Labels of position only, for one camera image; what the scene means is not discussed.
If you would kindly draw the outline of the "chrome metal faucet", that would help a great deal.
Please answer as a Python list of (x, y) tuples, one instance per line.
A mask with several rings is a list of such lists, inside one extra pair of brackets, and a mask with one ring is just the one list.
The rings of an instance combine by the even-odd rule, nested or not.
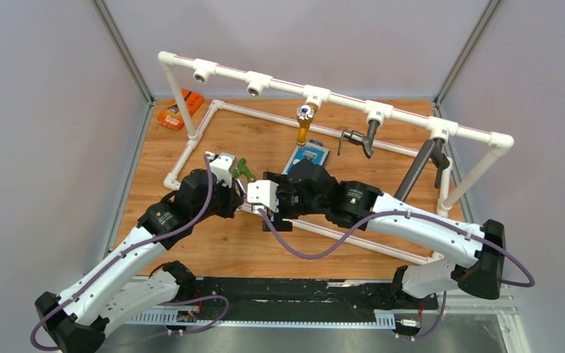
[(243, 180), (241, 178), (237, 178), (235, 179), (234, 183), (241, 198), (245, 199), (247, 197), (247, 190)]

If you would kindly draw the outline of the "green plastic faucet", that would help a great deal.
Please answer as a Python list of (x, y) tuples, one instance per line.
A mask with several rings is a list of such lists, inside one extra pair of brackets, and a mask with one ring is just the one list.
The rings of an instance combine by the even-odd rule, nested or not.
[(239, 176), (245, 176), (248, 182), (254, 182), (256, 180), (254, 174), (246, 164), (246, 159), (243, 157), (237, 162), (236, 167), (232, 171), (232, 177), (234, 179), (237, 179)]

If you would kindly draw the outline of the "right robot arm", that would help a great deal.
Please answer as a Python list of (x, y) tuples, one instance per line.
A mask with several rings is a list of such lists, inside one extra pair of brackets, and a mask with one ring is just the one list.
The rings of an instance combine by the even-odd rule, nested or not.
[(433, 293), (460, 289), (471, 296), (500, 296), (505, 256), (505, 227), (498, 221), (460, 222), (406, 204), (375, 186), (338, 181), (322, 165), (296, 163), (287, 174), (263, 173), (249, 183), (247, 200), (264, 217), (263, 228), (275, 236), (292, 230), (291, 220), (324, 215), (343, 228), (344, 240), (356, 229), (394, 235), (432, 249), (440, 260), (404, 265), (390, 288), (398, 307), (410, 307)]

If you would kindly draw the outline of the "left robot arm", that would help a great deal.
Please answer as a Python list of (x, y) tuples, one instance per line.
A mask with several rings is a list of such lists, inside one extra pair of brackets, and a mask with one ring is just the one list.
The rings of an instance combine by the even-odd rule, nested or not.
[(130, 319), (159, 304), (199, 306), (227, 297), (196, 296), (194, 275), (179, 262), (166, 263), (144, 282), (128, 282), (211, 216), (232, 218), (243, 199), (229, 167), (213, 161), (195, 169), (148, 207), (128, 236), (73, 285), (35, 300), (39, 322), (29, 340), (43, 352), (97, 352)]

